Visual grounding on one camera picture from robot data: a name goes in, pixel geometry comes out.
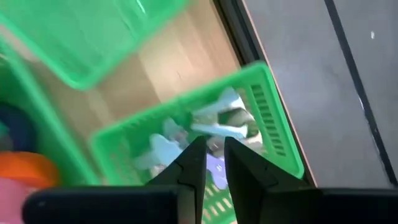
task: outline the blue object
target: blue object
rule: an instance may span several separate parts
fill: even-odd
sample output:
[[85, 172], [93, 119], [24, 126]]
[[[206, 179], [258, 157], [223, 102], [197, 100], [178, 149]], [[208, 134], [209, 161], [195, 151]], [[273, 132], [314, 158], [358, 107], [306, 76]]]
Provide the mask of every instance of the blue object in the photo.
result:
[[0, 122], [8, 129], [13, 151], [36, 152], [36, 131], [25, 112], [8, 103], [0, 103]]

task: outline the green plastic basket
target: green plastic basket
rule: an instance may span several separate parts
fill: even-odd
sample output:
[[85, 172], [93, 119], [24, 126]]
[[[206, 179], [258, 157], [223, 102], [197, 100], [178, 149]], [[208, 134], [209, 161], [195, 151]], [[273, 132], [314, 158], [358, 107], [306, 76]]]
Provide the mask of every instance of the green plastic basket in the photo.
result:
[[[216, 101], [227, 87], [233, 87], [241, 95], [246, 109], [253, 114], [266, 149], [263, 156], [292, 175], [302, 178], [303, 164], [272, 74], [265, 64], [257, 63], [96, 133], [92, 147], [109, 183], [142, 185], [150, 180], [149, 171], [136, 170], [133, 166], [133, 159], [149, 149], [149, 136], [162, 134], [162, 123], [168, 117], [189, 130], [191, 111]], [[189, 136], [190, 140], [195, 137], [196, 134]], [[203, 222], [229, 223], [234, 219], [229, 190], [217, 189], [211, 178], [208, 178]]]
[[22, 109], [33, 120], [38, 151], [56, 163], [62, 184], [99, 184], [100, 179], [23, 60], [2, 40], [0, 54], [0, 101]]
[[0, 19], [66, 84], [87, 89], [188, 0], [3, 0]]

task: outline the purple toy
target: purple toy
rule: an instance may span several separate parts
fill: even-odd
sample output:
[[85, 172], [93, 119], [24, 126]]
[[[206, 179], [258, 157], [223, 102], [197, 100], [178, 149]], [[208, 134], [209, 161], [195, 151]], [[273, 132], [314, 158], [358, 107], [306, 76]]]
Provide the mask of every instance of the purple toy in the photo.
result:
[[206, 159], [206, 168], [211, 172], [214, 184], [221, 190], [226, 189], [228, 183], [226, 181], [224, 157], [216, 158], [207, 154]]

